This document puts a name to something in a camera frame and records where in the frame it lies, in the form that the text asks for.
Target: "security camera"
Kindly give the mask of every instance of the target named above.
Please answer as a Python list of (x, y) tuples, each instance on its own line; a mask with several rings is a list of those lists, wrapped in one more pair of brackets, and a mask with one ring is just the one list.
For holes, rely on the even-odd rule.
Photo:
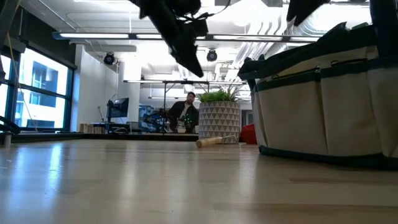
[(114, 57), (113, 52), (106, 53), (106, 56), (104, 58), (104, 63), (106, 65), (114, 65), (116, 63), (116, 58)]
[(216, 50), (209, 50), (209, 52), (207, 53), (207, 61), (214, 62), (215, 60), (217, 60)]

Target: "man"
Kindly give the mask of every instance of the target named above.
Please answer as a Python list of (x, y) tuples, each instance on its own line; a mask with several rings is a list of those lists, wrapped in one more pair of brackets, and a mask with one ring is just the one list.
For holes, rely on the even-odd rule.
[(174, 103), (169, 111), (170, 129), (177, 133), (178, 122), (185, 126), (185, 133), (193, 133), (193, 129), (198, 125), (199, 111), (193, 106), (196, 95), (189, 92), (187, 100)]

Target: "window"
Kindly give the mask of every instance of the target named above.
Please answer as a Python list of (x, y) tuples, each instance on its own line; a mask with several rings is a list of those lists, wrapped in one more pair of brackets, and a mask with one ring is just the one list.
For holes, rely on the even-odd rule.
[[(11, 67), (11, 59), (5, 56), (1, 56), (1, 62), (3, 69), (6, 73), (4, 79), (8, 80), (10, 77), (10, 67)], [(6, 84), (1, 84), (0, 86), (0, 116), (6, 115), (6, 105), (7, 105), (7, 95), (8, 95), (8, 86)]]
[(67, 80), (68, 67), (33, 50), (21, 55), (19, 83), (66, 95)]
[(2, 84), (0, 86), (0, 116), (5, 116), (6, 114), (7, 93), (8, 86)]
[(38, 128), (63, 128), (65, 99), (30, 90), (22, 90), (22, 92), (24, 99), (20, 90), (17, 97), (15, 123), (18, 126), (22, 128), (34, 128), (35, 126)]
[(21, 54), (15, 123), (27, 129), (68, 128), (65, 122), (69, 68), (33, 50)]
[(6, 73), (6, 77), (4, 79), (7, 80), (10, 78), (11, 58), (2, 55), (1, 62), (2, 62), (2, 67)]

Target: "red object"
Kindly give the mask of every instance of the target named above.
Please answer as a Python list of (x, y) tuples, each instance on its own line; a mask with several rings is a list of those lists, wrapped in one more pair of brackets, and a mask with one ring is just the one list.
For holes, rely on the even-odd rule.
[(254, 124), (243, 126), (241, 139), (248, 144), (257, 144), (256, 130)]

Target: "dark jacket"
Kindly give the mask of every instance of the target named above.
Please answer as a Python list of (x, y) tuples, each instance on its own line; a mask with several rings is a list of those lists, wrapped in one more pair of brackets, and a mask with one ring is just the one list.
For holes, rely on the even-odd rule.
[[(173, 107), (169, 110), (169, 118), (172, 122), (177, 122), (177, 120), (180, 118), (182, 111), (184, 110), (184, 107), (185, 101), (178, 101), (174, 103)], [(187, 109), (186, 114), (189, 114), (194, 126), (199, 124), (199, 111), (193, 105), (191, 105)]]

